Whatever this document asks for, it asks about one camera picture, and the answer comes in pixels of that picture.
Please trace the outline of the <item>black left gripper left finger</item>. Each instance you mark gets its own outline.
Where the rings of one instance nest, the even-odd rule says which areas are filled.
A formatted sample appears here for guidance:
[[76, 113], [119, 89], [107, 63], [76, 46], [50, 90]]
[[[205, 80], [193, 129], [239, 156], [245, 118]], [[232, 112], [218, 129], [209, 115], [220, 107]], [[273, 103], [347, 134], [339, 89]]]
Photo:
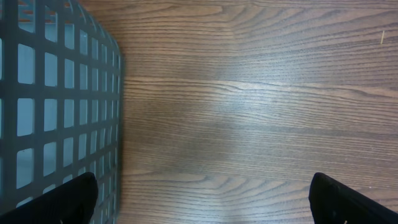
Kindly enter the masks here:
[[94, 173], [85, 172], [1, 215], [1, 224], [89, 223], [98, 199]]

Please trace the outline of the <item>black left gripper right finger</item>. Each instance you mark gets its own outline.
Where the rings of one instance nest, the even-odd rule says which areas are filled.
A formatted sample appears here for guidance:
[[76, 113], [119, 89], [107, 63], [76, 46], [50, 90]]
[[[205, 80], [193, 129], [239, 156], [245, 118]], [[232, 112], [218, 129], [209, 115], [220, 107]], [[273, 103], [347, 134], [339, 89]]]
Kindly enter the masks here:
[[315, 224], [397, 224], [396, 212], [321, 172], [308, 199]]

